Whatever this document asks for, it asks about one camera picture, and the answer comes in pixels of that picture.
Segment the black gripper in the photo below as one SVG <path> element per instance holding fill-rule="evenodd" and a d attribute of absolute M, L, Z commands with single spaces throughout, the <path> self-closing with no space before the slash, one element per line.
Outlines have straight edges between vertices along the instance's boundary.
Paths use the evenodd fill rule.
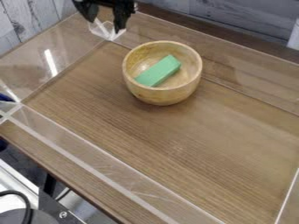
<path fill-rule="evenodd" d="M 80 15 L 90 22 L 98 14 L 98 6 L 113 8 L 113 25 L 114 32 L 120 32 L 126 28 L 126 20 L 136 13 L 134 0 L 72 0 Z"/>

